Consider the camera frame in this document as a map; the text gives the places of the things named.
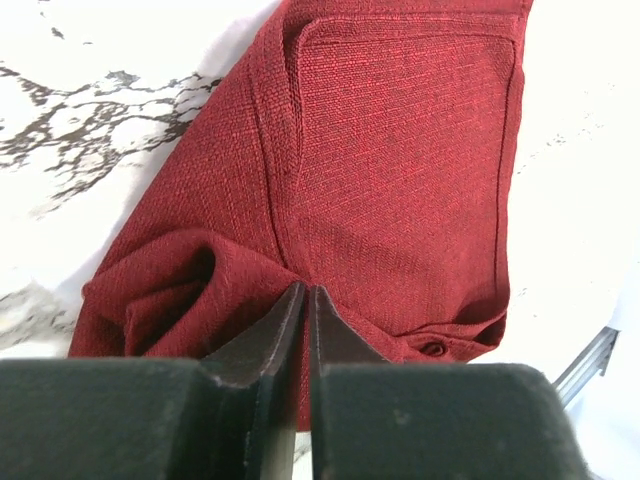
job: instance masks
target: marble countertop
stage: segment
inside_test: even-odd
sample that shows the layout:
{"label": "marble countertop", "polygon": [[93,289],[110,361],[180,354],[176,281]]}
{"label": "marble countertop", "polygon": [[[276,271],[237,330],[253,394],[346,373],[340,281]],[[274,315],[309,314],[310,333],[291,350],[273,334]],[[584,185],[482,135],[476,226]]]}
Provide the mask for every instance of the marble countertop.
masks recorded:
{"label": "marble countertop", "polygon": [[[0,358],[65,354],[80,287],[276,3],[2,4]],[[534,2],[509,321],[478,360],[551,380],[611,317],[640,226],[637,7],[601,5]],[[301,436],[299,472],[309,448]]]}

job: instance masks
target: cloth fold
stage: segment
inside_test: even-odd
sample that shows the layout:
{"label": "cloth fold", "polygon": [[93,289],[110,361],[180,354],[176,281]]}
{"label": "cloth fold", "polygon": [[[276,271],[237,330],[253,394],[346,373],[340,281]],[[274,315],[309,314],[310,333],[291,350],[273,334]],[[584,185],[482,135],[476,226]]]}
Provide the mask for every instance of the cloth fold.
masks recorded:
{"label": "cloth fold", "polygon": [[[496,348],[531,2],[283,2],[84,288],[70,356],[203,357],[299,279],[390,361]],[[301,430],[308,381],[305,358]]]}

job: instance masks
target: red cloth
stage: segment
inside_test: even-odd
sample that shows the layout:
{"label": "red cloth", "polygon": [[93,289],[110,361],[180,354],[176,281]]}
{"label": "red cloth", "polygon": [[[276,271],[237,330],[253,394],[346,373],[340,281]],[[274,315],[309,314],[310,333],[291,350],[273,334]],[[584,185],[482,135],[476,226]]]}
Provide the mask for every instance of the red cloth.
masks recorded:
{"label": "red cloth", "polygon": [[494,349],[531,2],[285,1],[85,287],[70,355],[203,357],[296,279],[390,361]]}

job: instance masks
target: woven texture fabric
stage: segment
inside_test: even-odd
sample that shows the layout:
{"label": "woven texture fabric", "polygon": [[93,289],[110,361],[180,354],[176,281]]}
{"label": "woven texture fabric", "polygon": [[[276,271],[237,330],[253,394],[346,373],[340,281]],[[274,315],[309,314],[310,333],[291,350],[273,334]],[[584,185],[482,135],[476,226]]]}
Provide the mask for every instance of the woven texture fabric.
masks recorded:
{"label": "woven texture fabric", "polygon": [[[531,2],[281,4],[85,286],[70,356],[203,357],[298,279],[392,362],[496,348]],[[308,382],[305,356],[302,430]]]}

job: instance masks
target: red fabric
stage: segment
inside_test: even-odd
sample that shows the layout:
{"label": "red fabric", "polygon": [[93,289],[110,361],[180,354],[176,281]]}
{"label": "red fabric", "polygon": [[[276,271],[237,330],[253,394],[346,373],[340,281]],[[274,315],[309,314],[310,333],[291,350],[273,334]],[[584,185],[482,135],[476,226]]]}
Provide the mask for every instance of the red fabric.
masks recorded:
{"label": "red fabric", "polygon": [[296,279],[393,362],[495,348],[531,1],[285,1],[85,287],[70,355],[203,357]]}

